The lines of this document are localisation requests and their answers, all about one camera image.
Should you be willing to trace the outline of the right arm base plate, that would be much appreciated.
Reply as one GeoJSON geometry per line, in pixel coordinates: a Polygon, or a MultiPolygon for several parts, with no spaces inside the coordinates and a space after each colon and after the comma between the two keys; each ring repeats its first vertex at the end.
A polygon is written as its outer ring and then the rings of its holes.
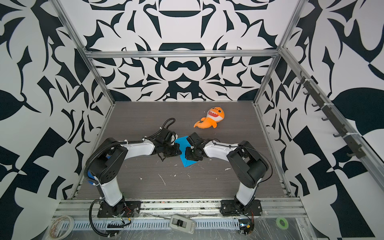
{"type": "Polygon", "coordinates": [[[223,216],[261,216],[262,211],[260,200],[252,200],[248,205],[243,205],[238,200],[221,200],[220,213],[223,216]]]}

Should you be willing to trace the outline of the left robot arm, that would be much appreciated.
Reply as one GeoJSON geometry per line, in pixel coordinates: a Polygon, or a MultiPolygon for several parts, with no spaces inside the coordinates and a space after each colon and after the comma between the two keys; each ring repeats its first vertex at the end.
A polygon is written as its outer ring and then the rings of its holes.
{"type": "Polygon", "coordinates": [[[176,143],[178,135],[169,130],[175,122],[176,119],[169,118],[156,133],[138,141],[108,138],[91,154],[85,163],[84,179],[98,188],[104,203],[112,208],[124,203],[117,175],[125,160],[157,155],[164,161],[182,154],[176,143]]]}

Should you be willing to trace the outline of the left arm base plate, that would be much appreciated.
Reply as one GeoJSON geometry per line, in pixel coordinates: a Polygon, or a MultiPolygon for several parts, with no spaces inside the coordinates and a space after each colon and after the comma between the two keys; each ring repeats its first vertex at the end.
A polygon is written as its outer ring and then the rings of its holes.
{"type": "Polygon", "coordinates": [[[116,206],[111,207],[105,201],[102,201],[97,217],[98,218],[123,218],[133,217],[139,214],[141,210],[141,201],[120,201],[116,206]]]}

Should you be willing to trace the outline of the blue square paper sheet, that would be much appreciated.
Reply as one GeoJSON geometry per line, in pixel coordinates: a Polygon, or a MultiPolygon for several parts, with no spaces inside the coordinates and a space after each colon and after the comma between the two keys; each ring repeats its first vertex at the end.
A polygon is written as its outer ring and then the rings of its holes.
{"type": "Polygon", "coordinates": [[[186,158],[186,149],[187,147],[191,147],[190,143],[187,140],[187,136],[178,138],[175,143],[179,144],[179,149],[182,152],[180,158],[185,168],[197,163],[196,161],[190,161],[186,158]]]}

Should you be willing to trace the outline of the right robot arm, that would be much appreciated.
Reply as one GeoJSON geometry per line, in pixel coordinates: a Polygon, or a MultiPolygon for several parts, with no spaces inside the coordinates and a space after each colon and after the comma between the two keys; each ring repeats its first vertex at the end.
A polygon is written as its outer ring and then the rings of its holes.
{"type": "Polygon", "coordinates": [[[230,163],[240,181],[235,202],[241,209],[248,209],[255,199],[258,185],[269,170],[268,160],[248,141],[239,144],[225,144],[213,139],[202,139],[197,133],[187,137],[190,144],[185,156],[189,161],[216,158],[230,163]]]}

